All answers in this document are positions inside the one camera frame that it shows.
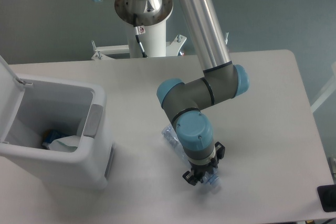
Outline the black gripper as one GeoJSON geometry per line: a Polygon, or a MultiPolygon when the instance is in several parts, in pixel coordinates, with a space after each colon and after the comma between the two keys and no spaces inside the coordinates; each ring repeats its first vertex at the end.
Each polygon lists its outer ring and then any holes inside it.
{"type": "Polygon", "coordinates": [[[215,143],[215,150],[204,159],[189,158],[192,170],[186,171],[182,177],[192,186],[198,183],[204,183],[204,175],[206,172],[212,174],[214,169],[218,168],[218,163],[225,156],[225,146],[220,143],[215,143]]]}

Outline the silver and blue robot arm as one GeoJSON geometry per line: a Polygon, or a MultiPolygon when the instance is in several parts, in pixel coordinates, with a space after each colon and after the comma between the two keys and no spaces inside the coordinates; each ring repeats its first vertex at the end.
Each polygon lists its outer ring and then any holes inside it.
{"type": "MultiPolygon", "coordinates": [[[[202,110],[245,93],[249,78],[242,66],[231,61],[212,0],[179,1],[203,76],[188,83],[166,80],[156,95],[190,166],[183,178],[196,185],[217,177],[218,163],[225,155],[202,110]]],[[[125,24],[130,57],[167,55],[166,21],[173,0],[114,0],[114,9],[125,24]]]]}

